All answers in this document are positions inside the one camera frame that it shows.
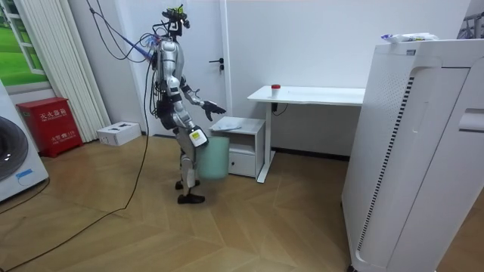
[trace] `robot leg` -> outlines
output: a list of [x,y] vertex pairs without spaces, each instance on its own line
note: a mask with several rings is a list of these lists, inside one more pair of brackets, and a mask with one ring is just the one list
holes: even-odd
[[196,171],[195,171],[195,148],[191,143],[188,133],[179,128],[175,131],[176,140],[180,144],[183,154],[180,158],[181,165],[181,184],[184,189],[182,195],[178,196],[178,204],[197,204],[205,201],[205,196],[197,196],[191,193],[191,188],[196,185]]
[[[183,177],[182,177],[182,157],[185,155],[185,152],[183,150],[180,150],[180,180],[176,181],[175,183],[175,190],[181,190],[183,189]],[[198,179],[198,173],[195,175],[195,186],[200,185],[200,180]]]

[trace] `window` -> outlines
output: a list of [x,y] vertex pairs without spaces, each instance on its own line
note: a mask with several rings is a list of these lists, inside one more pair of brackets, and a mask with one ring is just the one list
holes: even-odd
[[0,0],[0,80],[10,94],[51,87],[14,0]]

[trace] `air purifier vent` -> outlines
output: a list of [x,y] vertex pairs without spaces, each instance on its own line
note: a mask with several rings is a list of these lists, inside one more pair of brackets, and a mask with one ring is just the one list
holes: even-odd
[[395,143],[396,134],[399,131],[400,122],[402,121],[403,112],[405,111],[405,106],[407,105],[408,96],[410,94],[411,86],[413,84],[414,84],[414,77],[410,77],[407,83],[405,94],[403,95],[402,103],[400,104],[399,114],[397,115],[395,125],[393,126],[392,137],[390,138],[388,149],[386,150],[385,159],[383,160],[383,164],[381,166],[380,175],[377,181],[377,186],[375,187],[373,198],[371,199],[370,208],[369,208],[367,217],[365,219],[365,225],[363,226],[363,231],[361,232],[361,236],[360,236],[360,240],[357,248],[358,250],[361,250],[361,246],[363,245],[363,240],[365,239],[366,231],[368,230],[368,225],[370,224],[371,215],[373,214],[375,202],[377,201],[378,193],[380,192],[380,187],[383,181],[383,176],[385,175],[386,166],[388,165],[388,160],[390,158],[390,154],[392,153],[393,143]]

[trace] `white cardboard box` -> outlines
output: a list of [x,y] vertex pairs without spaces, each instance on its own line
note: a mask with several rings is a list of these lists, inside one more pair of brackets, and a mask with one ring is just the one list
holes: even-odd
[[141,136],[138,123],[118,122],[98,130],[99,141],[103,144],[120,146]]

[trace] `white curtain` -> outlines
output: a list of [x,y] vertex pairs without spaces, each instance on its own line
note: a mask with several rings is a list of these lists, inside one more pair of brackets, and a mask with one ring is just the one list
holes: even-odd
[[67,0],[15,0],[55,93],[69,99],[84,142],[110,125]]

